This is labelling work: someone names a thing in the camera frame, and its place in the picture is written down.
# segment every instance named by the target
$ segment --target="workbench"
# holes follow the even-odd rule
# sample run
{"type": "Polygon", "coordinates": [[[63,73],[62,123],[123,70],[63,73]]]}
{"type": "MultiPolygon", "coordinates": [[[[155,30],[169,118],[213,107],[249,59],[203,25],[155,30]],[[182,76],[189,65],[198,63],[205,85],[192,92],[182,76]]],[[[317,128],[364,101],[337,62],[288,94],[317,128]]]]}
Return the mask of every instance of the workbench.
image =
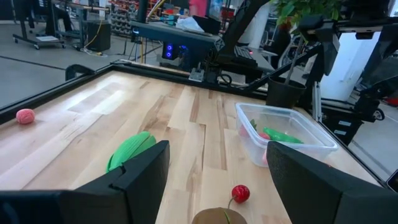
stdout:
{"type": "MultiPolygon", "coordinates": [[[[254,165],[241,144],[237,102],[265,103],[107,72],[37,107],[35,123],[23,126],[13,119],[0,125],[0,190],[75,189],[103,175],[125,139],[149,131],[158,141],[170,141],[156,223],[191,223],[203,209],[226,207],[238,184],[248,186],[251,197],[231,209],[248,223],[290,223],[269,169],[254,165]]],[[[324,162],[377,184],[342,147],[324,162]]]]}

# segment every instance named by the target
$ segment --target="potted plant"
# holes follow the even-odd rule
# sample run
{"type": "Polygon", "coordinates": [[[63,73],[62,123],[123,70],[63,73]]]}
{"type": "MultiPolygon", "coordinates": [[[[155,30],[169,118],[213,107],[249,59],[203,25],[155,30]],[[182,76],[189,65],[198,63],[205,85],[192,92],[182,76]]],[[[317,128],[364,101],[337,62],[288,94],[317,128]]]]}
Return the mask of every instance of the potted plant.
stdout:
{"type": "MultiPolygon", "coordinates": [[[[278,0],[274,1],[276,11],[279,15],[277,25],[291,23],[298,27],[304,16],[322,14],[329,19],[338,19],[340,15],[341,0],[278,0]]],[[[268,82],[267,105],[292,108],[305,91],[305,85],[291,80],[293,69],[304,38],[300,40],[295,52],[292,66],[286,78],[270,77],[268,82]]]]}

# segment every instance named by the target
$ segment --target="cherry stem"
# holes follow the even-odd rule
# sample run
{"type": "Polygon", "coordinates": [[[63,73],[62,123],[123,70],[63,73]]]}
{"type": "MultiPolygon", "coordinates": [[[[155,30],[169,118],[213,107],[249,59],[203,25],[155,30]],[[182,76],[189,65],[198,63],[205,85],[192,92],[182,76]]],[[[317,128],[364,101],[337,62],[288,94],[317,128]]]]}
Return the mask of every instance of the cherry stem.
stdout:
{"type": "Polygon", "coordinates": [[[229,209],[229,206],[231,205],[232,201],[233,201],[235,198],[236,198],[236,196],[232,197],[231,200],[229,200],[229,202],[228,202],[228,209],[229,209]]]}

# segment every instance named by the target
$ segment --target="plastic container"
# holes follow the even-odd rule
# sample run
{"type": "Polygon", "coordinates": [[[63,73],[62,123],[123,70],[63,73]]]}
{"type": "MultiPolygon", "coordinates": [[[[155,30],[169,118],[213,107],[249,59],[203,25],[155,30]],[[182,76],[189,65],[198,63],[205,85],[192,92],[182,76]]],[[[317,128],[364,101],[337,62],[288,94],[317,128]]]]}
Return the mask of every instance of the plastic container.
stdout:
{"type": "Polygon", "coordinates": [[[303,144],[280,143],[319,161],[324,160],[329,153],[338,148],[337,143],[324,130],[316,127],[298,111],[274,106],[237,103],[236,113],[238,115],[236,127],[239,136],[250,160],[255,165],[268,167],[266,150],[270,140],[266,140],[259,135],[264,127],[272,128],[301,140],[303,144]],[[257,124],[257,130],[250,123],[252,119],[257,124]]]}

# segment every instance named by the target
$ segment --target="green toy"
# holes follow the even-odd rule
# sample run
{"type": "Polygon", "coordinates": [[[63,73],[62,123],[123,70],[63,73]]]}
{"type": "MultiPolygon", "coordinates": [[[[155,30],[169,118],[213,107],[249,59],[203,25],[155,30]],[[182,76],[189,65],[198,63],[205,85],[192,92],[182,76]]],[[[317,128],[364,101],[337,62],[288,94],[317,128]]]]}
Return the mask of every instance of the green toy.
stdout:
{"type": "Polygon", "coordinates": [[[250,121],[251,126],[253,126],[254,130],[257,131],[257,125],[256,125],[256,121],[254,119],[252,119],[250,121]]]}
{"type": "Polygon", "coordinates": [[[147,131],[143,131],[125,140],[113,153],[106,166],[106,172],[121,166],[123,162],[144,152],[156,144],[156,139],[147,131]]]}
{"type": "Polygon", "coordinates": [[[293,136],[289,136],[287,134],[284,133],[280,133],[274,129],[271,128],[264,128],[262,130],[264,133],[268,134],[269,137],[271,138],[271,140],[273,141],[282,141],[282,142],[291,142],[291,143],[299,143],[299,144],[304,144],[304,142],[302,142],[301,140],[293,137],[293,136]]]}

